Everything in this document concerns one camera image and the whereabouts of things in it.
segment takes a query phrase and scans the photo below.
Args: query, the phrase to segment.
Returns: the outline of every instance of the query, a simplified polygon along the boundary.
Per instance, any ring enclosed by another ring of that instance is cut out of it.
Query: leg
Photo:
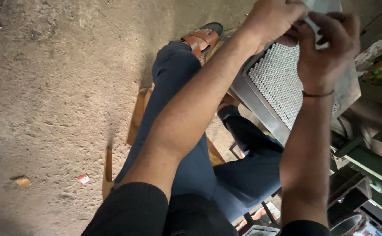
[[[218,186],[212,199],[232,222],[280,188],[278,165],[283,149],[241,117],[236,106],[224,107],[218,116],[247,154],[241,160],[214,167]]]
[[[154,91],[144,112],[136,140],[115,179],[115,185],[120,183],[133,165],[157,115],[199,69],[201,64],[191,53],[189,45],[170,42],[157,53],[152,69]],[[209,197],[215,185],[216,178],[204,134],[196,147],[180,163],[172,186],[172,196],[197,193]]]

